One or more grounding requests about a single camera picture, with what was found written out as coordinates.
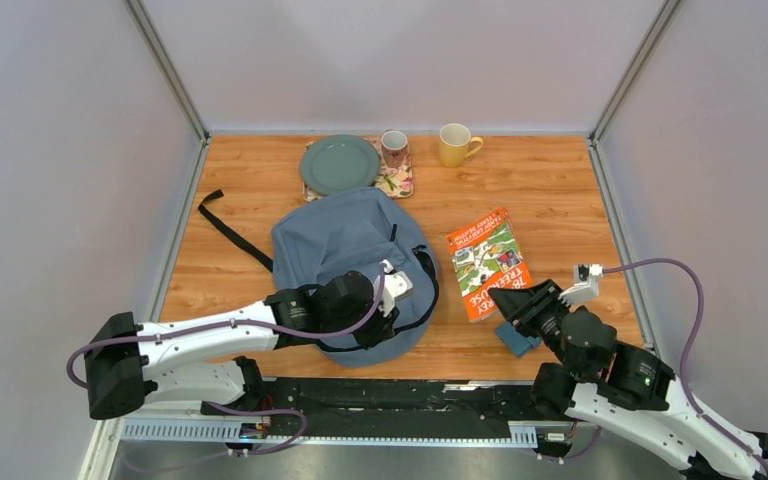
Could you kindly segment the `orange treehouse paperback book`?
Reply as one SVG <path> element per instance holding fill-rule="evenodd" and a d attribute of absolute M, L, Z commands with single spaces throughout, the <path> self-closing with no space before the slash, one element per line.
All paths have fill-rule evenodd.
<path fill-rule="evenodd" d="M 446 236 L 459 292 L 470 322 L 494 315 L 491 288 L 522 289 L 533 285 L 524 255 L 505 208 Z"/>

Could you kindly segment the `blue-grey fabric backpack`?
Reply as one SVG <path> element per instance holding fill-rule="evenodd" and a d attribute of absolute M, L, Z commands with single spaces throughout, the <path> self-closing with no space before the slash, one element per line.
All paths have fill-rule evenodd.
<path fill-rule="evenodd" d="M 264 266 L 277 289 L 325 285 L 350 270 L 375 279 L 383 260 L 412 282 L 410 295 L 397 304 L 393 337 L 368 349 L 350 335 L 318 341 L 330 360 L 346 368 L 369 367 L 395 360 L 419 343 L 440 298 L 439 265 L 417 221 L 380 189 L 344 191 L 296 208 L 272 228 L 271 255 L 208 210 L 222 195 L 220 190 L 207 195 L 199 213 Z"/>

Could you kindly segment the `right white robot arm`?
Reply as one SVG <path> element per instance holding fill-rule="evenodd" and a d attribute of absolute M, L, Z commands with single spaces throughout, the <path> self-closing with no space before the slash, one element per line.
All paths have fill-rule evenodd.
<path fill-rule="evenodd" d="M 538 336 L 554 353 L 540 366 L 530 404 L 542 418 L 592 423 L 652 452 L 688 479 L 768 479 L 768 434 L 706 413 L 674 370 L 617 338 L 585 307 L 595 280 L 562 289 L 547 280 L 488 293 L 515 332 Z"/>

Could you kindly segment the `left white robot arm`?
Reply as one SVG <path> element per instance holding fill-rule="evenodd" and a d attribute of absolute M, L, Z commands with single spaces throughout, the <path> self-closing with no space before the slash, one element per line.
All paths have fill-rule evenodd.
<path fill-rule="evenodd" d="M 229 312 L 169 323 L 110 317 L 77 355 L 84 362 L 93 420 L 123 417 L 161 402 L 201 402 L 207 415 L 266 406 L 251 352 L 348 336 L 361 349 L 392 338 L 397 303 L 413 284 L 382 263 L 375 279 L 349 271 L 325 285 L 282 289 Z"/>

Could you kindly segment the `small teal wallet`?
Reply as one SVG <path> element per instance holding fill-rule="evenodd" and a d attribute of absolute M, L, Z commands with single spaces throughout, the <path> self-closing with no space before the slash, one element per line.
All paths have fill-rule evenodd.
<path fill-rule="evenodd" d="M 536 349 L 542 341 L 538 336 L 523 335 L 510 323 L 503 323 L 494 330 L 497 338 L 517 358 Z"/>

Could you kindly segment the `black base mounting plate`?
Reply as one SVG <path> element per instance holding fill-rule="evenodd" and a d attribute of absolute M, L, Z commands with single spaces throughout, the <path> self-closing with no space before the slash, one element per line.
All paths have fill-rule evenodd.
<path fill-rule="evenodd" d="M 529 383 L 282 377 L 264 381 L 253 398 L 232 409 L 295 409 L 307 418 L 309 437 L 502 439 L 514 421 L 572 419 L 537 409 Z"/>

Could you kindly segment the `floral serving tray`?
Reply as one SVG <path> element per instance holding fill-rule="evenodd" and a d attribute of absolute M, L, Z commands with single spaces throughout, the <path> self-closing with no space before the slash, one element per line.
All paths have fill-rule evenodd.
<path fill-rule="evenodd" d="M 370 186 L 380 189 L 387 196 L 393 199 L 409 197 L 413 194 L 415 189 L 414 171 L 412 167 L 410 144 L 409 144 L 410 153 L 406 163 L 401 168 L 391 169 L 385 165 L 384 160 L 382 158 L 381 145 L 380 145 L 381 136 L 378 136 L 378 137 L 359 136 L 369 141 L 373 145 L 373 147 L 377 150 L 380 156 L 380 171 L 374 183 Z M 307 145 L 305 146 L 305 151 L 313 142 L 314 141 L 310 141 L 307 143 Z M 307 202 L 313 202 L 315 200 L 324 198 L 326 196 L 318 194 L 317 192 L 312 190 L 310 187 L 308 187 L 303 181 L 302 197 Z"/>

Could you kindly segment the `green ceramic plate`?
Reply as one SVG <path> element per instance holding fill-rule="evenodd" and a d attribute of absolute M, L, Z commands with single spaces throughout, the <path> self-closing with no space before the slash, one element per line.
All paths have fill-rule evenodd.
<path fill-rule="evenodd" d="M 304 152 L 299 172 L 304 183 L 323 196 L 372 185 L 380 156 L 366 139 L 336 134 L 314 141 Z"/>

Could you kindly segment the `pink patterned mug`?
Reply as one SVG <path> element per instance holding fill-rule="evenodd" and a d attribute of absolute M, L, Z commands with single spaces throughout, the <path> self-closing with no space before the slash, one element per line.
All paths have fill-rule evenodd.
<path fill-rule="evenodd" d="M 381 154 L 388 168 L 401 168 L 409 156 L 409 141 L 405 133 L 388 130 L 380 138 Z"/>

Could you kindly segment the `yellow ceramic mug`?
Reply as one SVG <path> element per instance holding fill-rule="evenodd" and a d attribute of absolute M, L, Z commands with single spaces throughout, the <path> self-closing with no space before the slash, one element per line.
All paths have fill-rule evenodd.
<path fill-rule="evenodd" d="M 484 139 L 474 136 L 463 124 L 449 123 L 439 131 L 439 158 L 441 163 L 449 168 L 460 166 L 483 145 Z"/>

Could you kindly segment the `aluminium front frame rail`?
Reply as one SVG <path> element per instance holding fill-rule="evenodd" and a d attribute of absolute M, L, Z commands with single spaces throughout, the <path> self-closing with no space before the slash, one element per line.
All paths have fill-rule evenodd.
<path fill-rule="evenodd" d="M 541 413 L 528 382 L 340 378 L 232 381 L 231 414 L 200 399 L 146 403 L 122 417 L 123 441 L 210 442 L 232 449 L 296 445 L 491 447 L 534 450 L 556 464 L 578 459 L 586 428 Z"/>

